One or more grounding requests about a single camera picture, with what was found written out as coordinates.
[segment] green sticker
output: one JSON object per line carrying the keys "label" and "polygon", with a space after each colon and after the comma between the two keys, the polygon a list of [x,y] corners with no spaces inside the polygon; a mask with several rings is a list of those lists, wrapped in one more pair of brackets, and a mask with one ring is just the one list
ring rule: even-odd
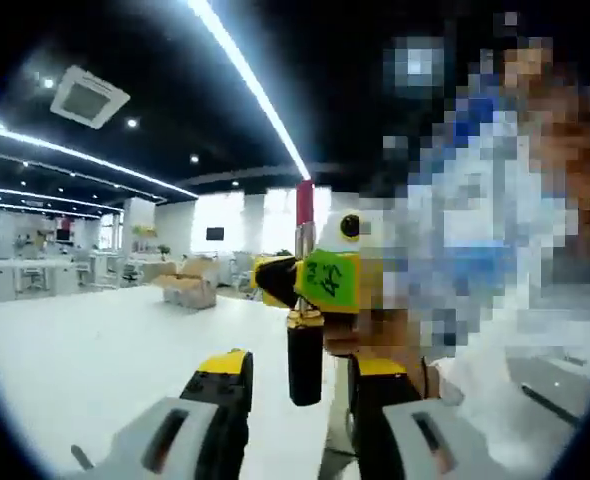
{"label": "green sticker", "polygon": [[302,296],[318,306],[354,307],[355,265],[351,259],[315,250],[304,260]]}

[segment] white tabletop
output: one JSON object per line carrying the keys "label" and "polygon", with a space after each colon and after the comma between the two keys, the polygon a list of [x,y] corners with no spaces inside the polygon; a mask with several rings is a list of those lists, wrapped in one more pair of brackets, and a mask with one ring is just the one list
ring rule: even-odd
{"label": "white tabletop", "polygon": [[11,425],[54,474],[78,471],[71,444],[99,462],[114,433],[179,395],[202,361],[247,348],[253,407],[240,478],[317,478],[335,360],[325,354],[322,402],[298,408],[288,396],[285,311],[217,302],[191,315],[147,286],[0,303],[0,400]]}
{"label": "white tabletop", "polygon": [[42,258],[42,259],[24,259],[24,258],[8,258],[0,259],[0,268],[55,268],[68,267],[73,263],[71,257],[63,258]]}

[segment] black ceiling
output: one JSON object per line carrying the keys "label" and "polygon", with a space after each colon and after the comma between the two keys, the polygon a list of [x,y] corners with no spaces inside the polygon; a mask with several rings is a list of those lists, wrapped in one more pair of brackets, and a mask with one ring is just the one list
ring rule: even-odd
{"label": "black ceiling", "polygon": [[[318,184],[358,190],[382,182],[403,183],[420,138],[443,116],[444,97],[452,96],[457,77],[461,83],[468,62],[476,60],[484,38],[492,36],[490,7],[481,11],[469,1],[388,3],[394,6],[210,2]],[[249,193],[294,186],[301,180],[256,99],[186,2],[99,5],[60,21],[17,67],[0,94],[0,120],[7,128],[196,194],[231,190],[233,180]],[[474,40],[471,27],[477,33]],[[394,38],[409,35],[445,39],[446,82],[432,90],[430,99],[400,99],[390,91],[392,80],[382,74]],[[57,82],[73,64],[131,96],[99,130],[49,111],[56,89],[45,89],[41,82],[45,77]],[[138,120],[138,128],[126,126],[129,118]],[[408,137],[408,148],[385,158],[383,135]],[[199,156],[198,164],[190,162],[193,154]],[[24,160],[31,164],[25,167]],[[273,168],[259,170],[262,167]],[[71,177],[67,171],[78,175]],[[145,198],[158,196],[158,201],[191,199],[1,137],[0,187],[117,206],[135,194],[123,187],[140,196],[149,194]]]}

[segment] black cylinder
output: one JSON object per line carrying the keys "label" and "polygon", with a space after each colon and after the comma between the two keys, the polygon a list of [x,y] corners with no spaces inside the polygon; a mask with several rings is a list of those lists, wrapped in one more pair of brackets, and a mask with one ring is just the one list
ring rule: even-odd
{"label": "black cylinder", "polygon": [[322,398],[323,343],[321,326],[288,329],[288,386],[298,407],[313,405]]}

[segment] ceiling air conditioner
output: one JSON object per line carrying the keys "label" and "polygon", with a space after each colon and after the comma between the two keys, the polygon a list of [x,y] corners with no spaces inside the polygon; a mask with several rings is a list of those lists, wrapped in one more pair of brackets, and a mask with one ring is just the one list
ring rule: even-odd
{"label": "ceiling air conditioner", "polygon": [[130,98],[123,90],[73,65],[57,87],[51,112],[98,129]]}

